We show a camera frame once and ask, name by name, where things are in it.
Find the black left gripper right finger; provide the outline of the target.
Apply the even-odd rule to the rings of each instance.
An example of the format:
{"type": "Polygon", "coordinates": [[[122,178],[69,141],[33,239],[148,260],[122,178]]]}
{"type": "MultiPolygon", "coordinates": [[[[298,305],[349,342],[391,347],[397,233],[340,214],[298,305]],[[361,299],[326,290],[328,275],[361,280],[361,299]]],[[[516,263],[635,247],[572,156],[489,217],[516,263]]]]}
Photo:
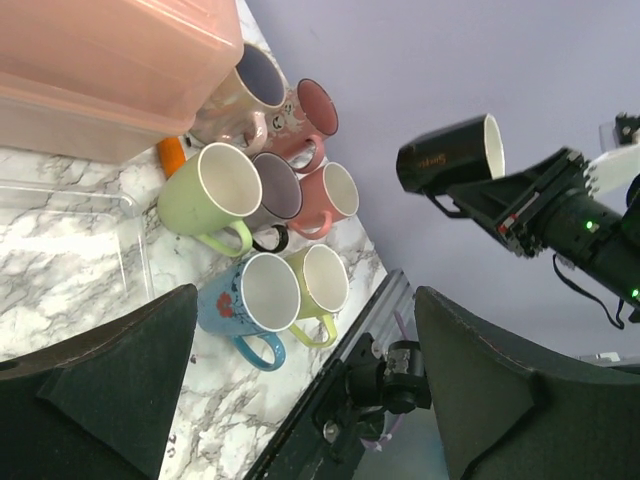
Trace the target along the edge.
{"type": "Polygon", "coordinates": [[[414,313],[450,478],[638,478],[638,364],[565,356],[431,287],[414,313]]]}

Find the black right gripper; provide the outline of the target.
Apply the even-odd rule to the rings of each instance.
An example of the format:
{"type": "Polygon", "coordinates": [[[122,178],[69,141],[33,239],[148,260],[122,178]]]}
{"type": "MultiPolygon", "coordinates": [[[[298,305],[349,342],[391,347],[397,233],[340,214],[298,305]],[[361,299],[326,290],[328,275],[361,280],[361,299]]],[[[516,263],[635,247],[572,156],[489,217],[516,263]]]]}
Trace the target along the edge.
{"type": "Polygon", "coordinates": [[[597,201],[586,186],[585,158],[560,149],[521,172],[495,180],[455,184],[446,194],[506,249],[533,258],[551,248],[561,253],[586,247],[587,236],[619,228],[623,215],[597,201]]]}

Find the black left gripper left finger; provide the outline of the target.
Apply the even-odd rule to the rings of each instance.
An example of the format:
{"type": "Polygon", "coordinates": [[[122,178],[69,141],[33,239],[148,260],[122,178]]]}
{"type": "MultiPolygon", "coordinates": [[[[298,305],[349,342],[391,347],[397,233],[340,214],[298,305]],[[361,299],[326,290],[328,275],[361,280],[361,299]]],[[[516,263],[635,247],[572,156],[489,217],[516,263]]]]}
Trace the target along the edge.
{"type": "Polygon", "coordinates": [[[3,361],[2,478],[158,478],[196,317],[197,289],[186,284],[3,361]]]}

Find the black mug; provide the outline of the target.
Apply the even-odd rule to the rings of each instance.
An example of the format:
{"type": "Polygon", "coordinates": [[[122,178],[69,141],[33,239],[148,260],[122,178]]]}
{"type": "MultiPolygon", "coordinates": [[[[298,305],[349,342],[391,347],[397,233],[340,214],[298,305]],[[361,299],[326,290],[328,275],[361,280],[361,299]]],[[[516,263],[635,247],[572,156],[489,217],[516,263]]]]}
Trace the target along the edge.
{"type": "Polygon", "coordinates": [[[396,175],[404,191],[433,203],[453,185],[503,177],[497,120],[484,114],[418,136],[399,149],[396,175]]]}

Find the salmon pink mug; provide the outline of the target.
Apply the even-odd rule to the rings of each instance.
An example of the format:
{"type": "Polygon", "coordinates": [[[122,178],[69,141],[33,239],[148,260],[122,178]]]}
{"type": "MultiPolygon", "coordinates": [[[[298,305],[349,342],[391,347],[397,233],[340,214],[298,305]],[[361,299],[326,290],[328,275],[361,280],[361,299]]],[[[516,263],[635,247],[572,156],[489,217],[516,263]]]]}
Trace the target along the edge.
{"type": "Polygon", "coordinates": [[[326,163],[300,181],[302,207],[287,226],[309,240],[319,240],[331,227],[356,215],[359,208],[357,186],[345,167],[326,163]]]}

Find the green faceted mug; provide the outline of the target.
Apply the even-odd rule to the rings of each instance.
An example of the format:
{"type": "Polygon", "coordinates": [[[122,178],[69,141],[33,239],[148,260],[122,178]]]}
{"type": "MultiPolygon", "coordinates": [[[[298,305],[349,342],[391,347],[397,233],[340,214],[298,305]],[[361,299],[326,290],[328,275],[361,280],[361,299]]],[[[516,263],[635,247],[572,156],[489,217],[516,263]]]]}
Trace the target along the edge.
{"type": "Polygon", "coordinates": [[[300,310],[296,320],[315,318],[326,331],[326,338],[315,341],[296,323],[289,331],[306,347],[327,348],[338,338],[334,316],[346,305],[349,278],[340,256],[324,244],[305,247],[284,258],[300,286],[300,310]]]}

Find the blue mug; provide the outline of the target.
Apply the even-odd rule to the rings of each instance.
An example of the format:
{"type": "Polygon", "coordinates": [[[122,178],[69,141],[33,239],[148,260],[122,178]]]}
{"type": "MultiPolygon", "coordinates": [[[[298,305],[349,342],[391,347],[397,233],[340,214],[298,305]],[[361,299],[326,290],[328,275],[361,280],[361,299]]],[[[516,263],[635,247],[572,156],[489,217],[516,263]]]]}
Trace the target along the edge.
{"type": "Polygon", "coordinates": [[[199,287],[197,308],[202,330],[228,338],[247,362],[273,372],[286,361],[279,333],[298,317],[300,285],[283,258],[258,253],[199,287]]]}

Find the pink ghost pattern mug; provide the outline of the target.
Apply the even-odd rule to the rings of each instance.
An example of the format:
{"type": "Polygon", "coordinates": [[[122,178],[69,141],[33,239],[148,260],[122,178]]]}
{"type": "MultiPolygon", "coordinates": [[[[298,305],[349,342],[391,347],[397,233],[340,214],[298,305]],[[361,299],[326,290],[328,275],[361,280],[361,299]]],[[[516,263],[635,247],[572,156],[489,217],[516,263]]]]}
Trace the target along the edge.
{"type": "Polygon", "coordinates": [[[301,79],[288,90],[280,110],[266,117],[268,136],[263,147],[291,161],[312,148],[310,160],[293,170],[308,174],[325,158],[325,141],[336,134],[339,117],[333,100],[315,80],[301,79]]]}

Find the purple mug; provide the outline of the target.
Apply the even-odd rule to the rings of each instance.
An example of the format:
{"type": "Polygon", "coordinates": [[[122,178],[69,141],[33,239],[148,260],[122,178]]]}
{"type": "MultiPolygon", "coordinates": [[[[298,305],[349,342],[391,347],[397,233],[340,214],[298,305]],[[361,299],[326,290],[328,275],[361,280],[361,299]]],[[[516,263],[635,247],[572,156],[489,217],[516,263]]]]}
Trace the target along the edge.
{"type": "Polygon", "coordinates": [[[277,254],[289,244],[287,223],[301,211],[303,194],[300,182],[293,168],[281,156],[272,152],[262,152],[252,158],[262,183],[262,201],[258,209],[244,222],[252,235],[268,229],[275,229],[278,240],[273,248],[261,245],[256,239],[252,246],[258,252],[277,254]]]}

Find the light green round mug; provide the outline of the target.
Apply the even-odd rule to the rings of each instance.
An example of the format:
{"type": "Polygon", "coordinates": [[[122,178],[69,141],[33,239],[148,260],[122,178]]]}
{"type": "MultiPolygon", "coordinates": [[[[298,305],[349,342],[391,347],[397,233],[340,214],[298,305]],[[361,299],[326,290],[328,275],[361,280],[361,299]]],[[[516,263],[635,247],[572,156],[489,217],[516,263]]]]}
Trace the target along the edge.
{"type": "Polygon", "coordinates": [[[245,219],[262,198],[262,182],[251,159],[231,144],[216,142],[167,180],[158,196],[157,214],[168,230],[239,257],[252,248],[245,219]]]}

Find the iridescent beige mug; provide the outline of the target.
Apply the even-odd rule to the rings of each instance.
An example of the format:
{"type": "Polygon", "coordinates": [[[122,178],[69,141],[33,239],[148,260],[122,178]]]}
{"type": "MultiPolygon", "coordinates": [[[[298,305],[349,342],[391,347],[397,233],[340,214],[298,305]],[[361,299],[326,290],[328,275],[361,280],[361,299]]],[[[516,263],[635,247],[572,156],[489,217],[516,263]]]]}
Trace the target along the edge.
{"type": "Polygon", "coordinates": [[[239,63],[198,110],[189,136],[202,143],[230,143],[243,136],[244,152],[260,152],[268,137],[266,116],[278,111],[287,88],[271,58],[246,43],[239,63]]]}

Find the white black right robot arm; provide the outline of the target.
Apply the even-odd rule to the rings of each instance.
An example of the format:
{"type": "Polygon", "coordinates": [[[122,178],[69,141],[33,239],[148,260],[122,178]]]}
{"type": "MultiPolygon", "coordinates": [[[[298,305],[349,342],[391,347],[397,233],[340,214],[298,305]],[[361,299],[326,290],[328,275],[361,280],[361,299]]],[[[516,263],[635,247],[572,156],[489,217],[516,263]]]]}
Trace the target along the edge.
{"type": "Polygon", "coordinates": [[[562,148],[521,172],[454,184],[455,218],[469,218],[518,257],[551,249],[633,309],[639,307],[639,206],[619,214],[597,195],[639,180],[636,145],[593,161],[562,148]]]}

